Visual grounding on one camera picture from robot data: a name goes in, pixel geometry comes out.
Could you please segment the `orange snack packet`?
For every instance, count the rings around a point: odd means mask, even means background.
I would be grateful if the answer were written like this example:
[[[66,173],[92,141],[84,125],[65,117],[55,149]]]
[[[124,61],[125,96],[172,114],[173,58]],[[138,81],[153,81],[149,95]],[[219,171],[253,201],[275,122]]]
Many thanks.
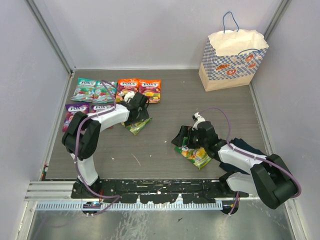
[[[117,90],[115,101],[118,103],[123,100],[124,95],[127,92],[139,91],[139,79],[138,78],[122,78],[117,81]]]

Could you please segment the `yellow green Fox's candy bag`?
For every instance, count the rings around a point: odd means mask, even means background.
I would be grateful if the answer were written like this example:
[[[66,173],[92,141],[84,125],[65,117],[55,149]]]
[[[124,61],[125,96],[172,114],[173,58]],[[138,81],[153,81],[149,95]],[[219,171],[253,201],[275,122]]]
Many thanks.
[[[188,148],[186,145],[174,148],[174,151],[181,154],[199,170],[207,165],[212,158],[206,153],[203,147],[200,148]]]

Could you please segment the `teal Fox's candy bag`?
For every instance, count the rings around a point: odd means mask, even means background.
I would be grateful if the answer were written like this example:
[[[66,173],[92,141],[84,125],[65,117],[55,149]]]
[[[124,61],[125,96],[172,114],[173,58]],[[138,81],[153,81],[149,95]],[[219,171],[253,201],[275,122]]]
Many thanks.
[[[96,80],[79,77],[70,100],[75,102],[91,103],[94,99],[96,83]]]
[[[95,92],[93,95],[93,104],[112,103],[116,96],[117,83],[115,81],[100,81],[95,84]]]

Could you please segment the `small purple snack packet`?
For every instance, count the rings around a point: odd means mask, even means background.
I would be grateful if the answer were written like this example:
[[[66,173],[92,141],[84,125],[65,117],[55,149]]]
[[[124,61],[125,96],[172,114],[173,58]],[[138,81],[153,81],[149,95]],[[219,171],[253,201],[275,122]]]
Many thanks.
[[[92,118],[92,120],[99,120],[101,119],[101,117],[112,113],[115,110],[114,105],[110,104],[93,104],[91,106],[91,110],[90,110],[90,114],[94,115],[94,117]]]

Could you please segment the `purple Fox's berries candy bag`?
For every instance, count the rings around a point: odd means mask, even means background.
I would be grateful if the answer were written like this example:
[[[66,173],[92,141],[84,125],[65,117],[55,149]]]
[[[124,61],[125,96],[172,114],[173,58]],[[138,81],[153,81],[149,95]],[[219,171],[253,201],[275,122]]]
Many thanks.
[[[65,105],[66,113],[63,121],[62,132],[65,132],[68,129],[69,124],[76,113],[82,112],[84,114],[88,114],[89,107],[90,107],[90,104],[88,102],[66,104]]]

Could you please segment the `checkered paper bakery bag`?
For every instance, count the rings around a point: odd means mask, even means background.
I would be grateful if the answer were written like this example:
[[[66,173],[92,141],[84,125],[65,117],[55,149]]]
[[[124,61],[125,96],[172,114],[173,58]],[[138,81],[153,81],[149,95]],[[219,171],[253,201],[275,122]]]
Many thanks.
[[[269,48],[261,33],[233,22],[234,30],[223,23],[206,39],[198,71],[206,92],[249,85]]]

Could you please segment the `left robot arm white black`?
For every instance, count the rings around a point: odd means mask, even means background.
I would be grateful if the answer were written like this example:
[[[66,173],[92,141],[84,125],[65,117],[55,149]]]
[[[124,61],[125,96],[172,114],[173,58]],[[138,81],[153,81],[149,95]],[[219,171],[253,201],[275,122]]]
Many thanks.
[[[73,158],[82,192],[88,198],[100,193],[100,177],[95,169],[94,152],[100,133],[116,124],[126,126],[149,118],[149,99],[139,92],[129,91],[123,100],[96,113],[77,112],[62,137],[62,144]]]

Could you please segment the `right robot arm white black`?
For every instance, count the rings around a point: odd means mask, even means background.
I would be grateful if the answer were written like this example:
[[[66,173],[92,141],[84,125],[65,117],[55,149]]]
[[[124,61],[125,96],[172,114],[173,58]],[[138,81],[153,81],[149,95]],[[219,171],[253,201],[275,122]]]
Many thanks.
[[[203,149],[209,158],[239,170],[220,177],[219,191],[225,197],[235,192],[256,195],[267,207],[276,209],[301,194],[301,187],[279,155],[254,154],[241,149],[219,138],[209,121],[181,126],[171,142],[180,149]]]

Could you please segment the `orange candy bag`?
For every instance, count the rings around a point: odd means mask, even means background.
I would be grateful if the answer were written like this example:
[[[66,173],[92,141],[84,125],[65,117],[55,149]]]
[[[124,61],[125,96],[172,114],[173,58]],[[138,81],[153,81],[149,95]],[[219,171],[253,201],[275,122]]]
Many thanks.
[[[138,92],[149,99],[151,104],[157,104],[161,100],[160,79],[139,79]]]

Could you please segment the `dark blue cloth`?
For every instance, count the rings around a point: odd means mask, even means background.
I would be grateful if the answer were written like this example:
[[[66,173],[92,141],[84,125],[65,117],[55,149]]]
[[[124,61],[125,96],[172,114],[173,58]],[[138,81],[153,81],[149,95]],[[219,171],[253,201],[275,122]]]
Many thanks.
[[[246,143],[242,138],[234,138],[218,151],[219,167],[226,172],[240,172],[250,175],[251,168],[262,163],[258,158],[266,159],[267,155]]]

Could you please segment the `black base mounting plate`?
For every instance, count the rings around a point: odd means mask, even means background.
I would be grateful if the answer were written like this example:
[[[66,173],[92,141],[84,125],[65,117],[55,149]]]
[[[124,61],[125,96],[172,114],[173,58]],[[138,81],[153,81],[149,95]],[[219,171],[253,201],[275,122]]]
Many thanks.
[[[216,179],[101,179],[93,191],[104,196],[106,203],[120,196],[119,202],[142,204],[174,203],[179,197],[183,204],[215,203],[219,198],[236,197],[236,192]]]

